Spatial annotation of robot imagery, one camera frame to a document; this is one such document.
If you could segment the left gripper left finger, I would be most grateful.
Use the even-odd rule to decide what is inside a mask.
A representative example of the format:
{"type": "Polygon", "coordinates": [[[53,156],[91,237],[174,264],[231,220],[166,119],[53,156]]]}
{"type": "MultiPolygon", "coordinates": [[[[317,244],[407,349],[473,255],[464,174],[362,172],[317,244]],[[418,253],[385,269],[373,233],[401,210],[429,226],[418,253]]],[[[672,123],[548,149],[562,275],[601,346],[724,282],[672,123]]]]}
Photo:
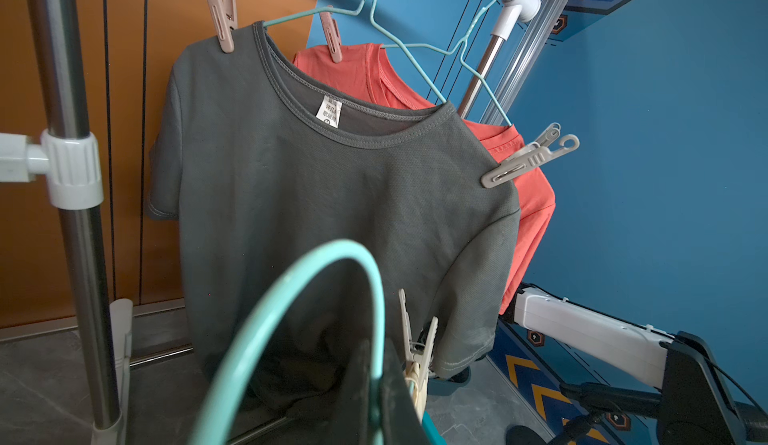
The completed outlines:
{"type": "Polygon", "coordinates": [[[370,352],[370,341],[363,340],[351,355],[326,428],[324,444],[369,443],[370,352]]]}

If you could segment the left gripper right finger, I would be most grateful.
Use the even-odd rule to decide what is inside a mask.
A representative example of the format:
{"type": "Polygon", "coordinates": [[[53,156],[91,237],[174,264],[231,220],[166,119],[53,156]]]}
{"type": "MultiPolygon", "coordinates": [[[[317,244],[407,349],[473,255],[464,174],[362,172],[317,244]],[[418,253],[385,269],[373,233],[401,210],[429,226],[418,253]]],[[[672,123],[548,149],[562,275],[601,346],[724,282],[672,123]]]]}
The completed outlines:
{"type": "Polygon", "coordinates": [[[392,340],[385,341],[381,378],[381,430],[386,445],[428,445],[392,340]]]}

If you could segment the light grey clothespin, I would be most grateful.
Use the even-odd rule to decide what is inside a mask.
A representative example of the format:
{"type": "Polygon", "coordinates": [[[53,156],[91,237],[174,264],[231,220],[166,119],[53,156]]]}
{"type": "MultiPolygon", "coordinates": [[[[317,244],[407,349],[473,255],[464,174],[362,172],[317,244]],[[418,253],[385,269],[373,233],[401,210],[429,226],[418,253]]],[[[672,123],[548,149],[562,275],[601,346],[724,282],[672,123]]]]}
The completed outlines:
{"type": "Polygon", "coordinates": [[[404,380],[410,399],[415,409],[419,422],[423,421],[427,402],[428,379],[430,365],[433,358],[433,349],[437,335],[439,320],[433,316],[427,329],[426,338],[419,342],[413,339],[410,316],[406,306],[406,293],[404,289],[398,291],[401,324],[404,342],[404,380]]]}

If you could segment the grey garment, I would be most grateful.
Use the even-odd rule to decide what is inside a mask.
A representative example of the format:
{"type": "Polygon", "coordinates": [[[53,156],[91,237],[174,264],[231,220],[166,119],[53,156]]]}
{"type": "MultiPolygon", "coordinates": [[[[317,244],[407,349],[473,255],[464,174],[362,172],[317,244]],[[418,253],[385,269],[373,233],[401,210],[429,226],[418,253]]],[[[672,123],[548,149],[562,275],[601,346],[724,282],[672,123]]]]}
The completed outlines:
{"type": "Polygon", "coordinates": [[[294,66],[263,25],[189,45],[174,63],[151,151],[148,213],[179,223],[194,353],[212,378],[251,310],[298,258],[337,239],[379,267],[386,335],[438,325],[432,370],[489,352],[511,271],[515,186],[450,103],[398,110],[294,66]]]}

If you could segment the white clothespin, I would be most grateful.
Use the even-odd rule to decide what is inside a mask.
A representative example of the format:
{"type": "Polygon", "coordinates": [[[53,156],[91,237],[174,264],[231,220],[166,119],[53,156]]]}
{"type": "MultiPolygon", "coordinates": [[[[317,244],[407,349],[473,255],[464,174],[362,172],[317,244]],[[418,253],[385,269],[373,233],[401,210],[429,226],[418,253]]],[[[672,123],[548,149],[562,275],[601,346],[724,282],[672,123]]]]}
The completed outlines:
{"type": "Polygon", "coordinates": [[[526,145],[514,156],[501,162],[481,177],[485,188],[494,188],[514,178],[522,176],[546,163],[577,150],[580,140],[576,135],[568,134],[559,140],[560,147],[551,150],[547,145],[532,143],[526,145]]]}

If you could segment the red t-shirt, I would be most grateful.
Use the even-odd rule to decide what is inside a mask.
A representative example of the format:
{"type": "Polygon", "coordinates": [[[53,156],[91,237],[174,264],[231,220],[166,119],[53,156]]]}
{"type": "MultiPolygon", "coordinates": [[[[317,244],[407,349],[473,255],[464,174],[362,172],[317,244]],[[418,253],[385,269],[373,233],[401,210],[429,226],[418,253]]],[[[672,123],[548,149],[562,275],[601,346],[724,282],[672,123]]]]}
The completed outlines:
{"type": "MultiPolygon", "coordinates": [[[[390,108],[418,110],[432,103],[412,90],[395,72],[386,50],[374,43],[341,47],[335,62],[326,45],[299,51],[292,63],[314,79],[357,99],[390,108]]],[[[467,120],[465,124],[491,156],[501,162],[524,145],[513,126],[488,125],[467,120]]],[[[523,281],[554,214],[554,190],[541,169],[513,179],[521,207],[518,237],[500,312],[505,313],[523,281]]]]}

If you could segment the pink clothespin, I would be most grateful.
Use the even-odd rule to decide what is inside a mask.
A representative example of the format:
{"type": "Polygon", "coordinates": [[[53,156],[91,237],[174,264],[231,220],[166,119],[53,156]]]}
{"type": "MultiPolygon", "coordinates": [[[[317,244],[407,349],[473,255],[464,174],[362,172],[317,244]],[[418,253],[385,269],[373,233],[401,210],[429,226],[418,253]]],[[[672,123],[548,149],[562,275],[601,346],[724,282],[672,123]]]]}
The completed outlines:
{"type": "Polygon", "coordinates": [[[319,17],[331,60],[334,63],[340,63],[343,60],[343,53],[338,23],[328,11],[320,13],[319,17]]]}

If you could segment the beige clothespin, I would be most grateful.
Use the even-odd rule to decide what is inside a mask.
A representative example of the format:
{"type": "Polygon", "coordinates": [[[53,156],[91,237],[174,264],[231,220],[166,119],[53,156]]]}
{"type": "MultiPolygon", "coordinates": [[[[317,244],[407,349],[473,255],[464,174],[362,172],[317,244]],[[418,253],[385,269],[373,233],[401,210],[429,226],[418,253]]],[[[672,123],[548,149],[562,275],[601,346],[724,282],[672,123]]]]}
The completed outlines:
{"type": "Polygon", "coordinates": [[[224,53],[235,50],[233,31],[238,29],[236,0],[206,0],[216,31],[216,37],[224,53]]]}

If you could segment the white wire hanger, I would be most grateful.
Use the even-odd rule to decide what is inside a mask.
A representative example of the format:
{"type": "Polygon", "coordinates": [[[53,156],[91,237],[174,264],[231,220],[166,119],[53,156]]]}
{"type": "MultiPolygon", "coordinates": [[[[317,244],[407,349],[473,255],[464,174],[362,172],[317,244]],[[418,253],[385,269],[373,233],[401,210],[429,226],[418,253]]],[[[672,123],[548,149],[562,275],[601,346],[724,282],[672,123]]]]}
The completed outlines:
{"type": "Polygon", "coordinates": [[[396,48],[399,48],[403,52],[403,54],[408,58],[412,66],[416,69],[420,77],[426,82],[430,90],[437,96],[440,102],[446,103],[447,99],[443,96],[443,94],[437,88],[433,80],[428,76],[426,71],[422,68],[421,64],[418,62],[416,57],[411,53],[408,46],[394,33],[392,33],[390,30],[388,30],[383,25],[377,22],[375,18],[377,5],[378,5],[378,0],[360,0],[357,7],[354,9],[345,9],[345,8],[338,8],[338,7],[332,7],[330,5],[326,5],[326,6],[316,7],[314,9],[309,9],[306,11],[290,14],[281,18],[264,21],[263,27],[268,28],[270,26],[280,25],[286,22],[302,19],[304,17],[320,15],[321,13],[324,13],[324,12],[329,12],[331,14],[351,16],[351,17],[358,17],[364,10],[368,10],[368,21],[370,25],[374,29],[376,29],[380,34],[385,36],[390,41],[390,45],[394,45],[396,48]]]}

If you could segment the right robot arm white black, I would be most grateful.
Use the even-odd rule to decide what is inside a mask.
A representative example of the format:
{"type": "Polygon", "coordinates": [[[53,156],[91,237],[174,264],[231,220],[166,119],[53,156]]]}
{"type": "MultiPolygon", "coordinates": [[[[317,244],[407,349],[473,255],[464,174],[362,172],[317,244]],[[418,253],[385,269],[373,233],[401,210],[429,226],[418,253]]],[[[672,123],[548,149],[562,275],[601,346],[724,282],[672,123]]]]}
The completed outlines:
{"type": "Polygon", "coordinates": [[[522,284],[503,319],[551,337],[631,375],[648,391],[605,384],[562,383],[559,392],[585,409],[552,438],[577,442],[602,420],[632,415],[656,422],[661,444],[748,444],[767,441],[767,413],[753,399],[738,402],[723,371],[700,337],[640,326],[522,284]]]}

